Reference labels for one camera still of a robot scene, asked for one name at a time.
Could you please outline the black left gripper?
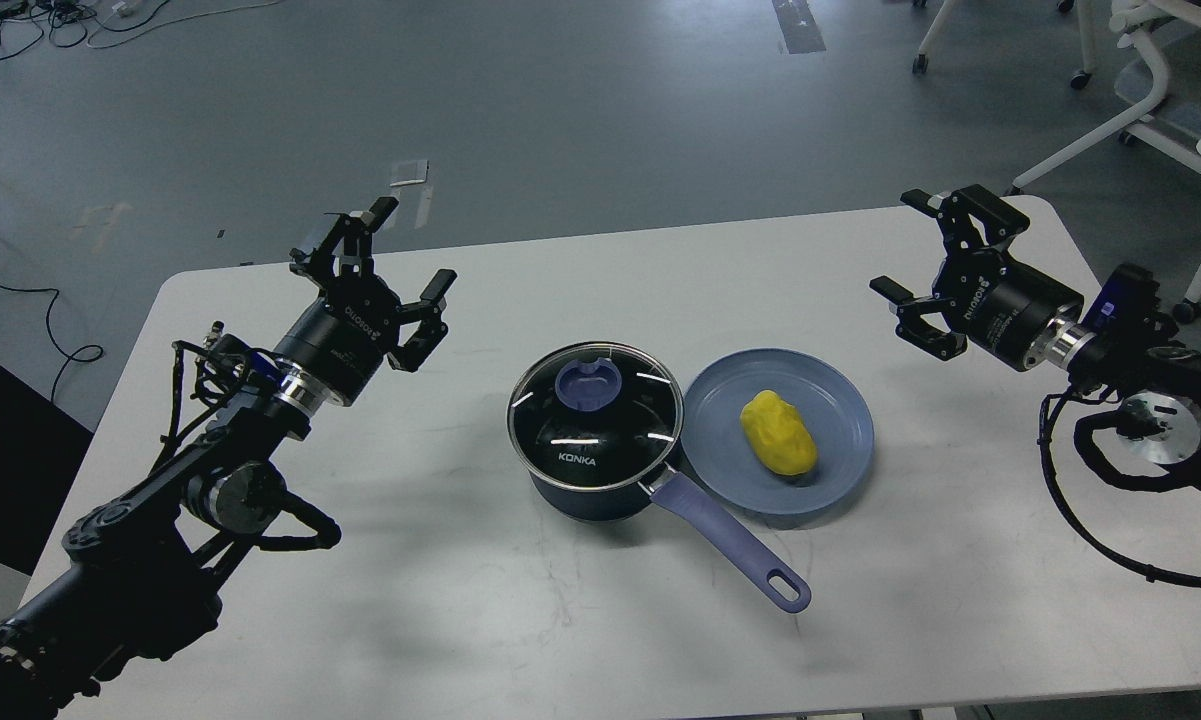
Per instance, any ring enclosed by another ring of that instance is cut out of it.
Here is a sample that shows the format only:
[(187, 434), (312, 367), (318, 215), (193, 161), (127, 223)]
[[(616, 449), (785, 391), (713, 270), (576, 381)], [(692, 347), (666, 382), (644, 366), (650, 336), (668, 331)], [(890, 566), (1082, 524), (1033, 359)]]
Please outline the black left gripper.
[(396, 197), (382, 196), (366, 211), (335, 214), (327, 232), (289, 250), (289, 274), (313, 283), (319, 295), (274, 352), (324, 384), (339, 406), (353, 406), (384, 360), (398, 372), (422, 370), (449, 332), (446, 292), (458, 272), (436, 270), (412, 304), (400, 304), (375, 272), (375, 233), (398, 206)]

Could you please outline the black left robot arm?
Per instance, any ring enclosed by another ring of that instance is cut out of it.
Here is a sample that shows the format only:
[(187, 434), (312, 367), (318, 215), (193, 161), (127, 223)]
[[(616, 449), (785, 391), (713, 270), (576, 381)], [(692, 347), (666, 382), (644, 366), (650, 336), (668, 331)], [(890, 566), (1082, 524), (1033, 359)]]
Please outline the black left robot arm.
[(271, 455), (322, 406), (353, 406), (381, 366), (416, 372), (446, 338), (441, 269), (405, 302), (374, 268), (398, 208), (335, 214), (289, 252), (317, 288), (277, 346), (213, 323), (172, 346), (171, 425), (147, 478), (65, 532), (68, 570), (0, 623), (0, 719), (52, 719), (133, 659), (169, 660), (213, 632), (220, 592), (249, 552), (330, 550), (341, 529), (286, 486)]

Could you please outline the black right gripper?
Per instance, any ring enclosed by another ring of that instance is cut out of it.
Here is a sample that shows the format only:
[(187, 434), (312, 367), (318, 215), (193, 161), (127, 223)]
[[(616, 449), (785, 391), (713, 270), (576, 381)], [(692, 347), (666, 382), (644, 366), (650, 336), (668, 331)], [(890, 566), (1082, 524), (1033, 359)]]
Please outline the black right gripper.
[[(942, 361), (964, 354), (970, 340), (1017, 372), (1040, 364), (1051, 323), (1076, 319), (1083, 296), (1012, 258), (1012, 241), (1030, 220), (980, 184), (946, 196), (907, 190), (901, 202), (939, 227), (946, 299), (916, 298), (888, 275), (871, 280), (870, 290), (896, 316), (894, 334)], [(944, 314), (951, 331), (925, 320)]]

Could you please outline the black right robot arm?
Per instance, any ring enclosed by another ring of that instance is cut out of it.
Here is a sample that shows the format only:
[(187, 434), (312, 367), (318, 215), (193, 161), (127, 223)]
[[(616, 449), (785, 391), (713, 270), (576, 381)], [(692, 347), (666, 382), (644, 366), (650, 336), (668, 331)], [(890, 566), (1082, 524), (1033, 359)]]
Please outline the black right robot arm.
[(1122, 264), (1091, 304), (1011, 254), (1029, 227), (1024, 214), (979, 184), (949, 193), (908, 190), (903, 205), (934, 220), (944, 259), (928, 296), (879, 275), (894, 332), (948, 361), (978, 346), (1016, 372), (1052, 365), (1063, 391), (1042, 398), (1036, 446), (1054, 506), (1078, 538), (1149, 583), (1201, 588), (1201, 577), (1130, 559), (1081, 523), (1060, 490), (1052, 443), (1066, 406), (1093, 407), (1075, 421), (1081, 461), (1109, 487), (1140, 493), (1201, 493), (1201, 354), (1182, 346), (1147, 269)]

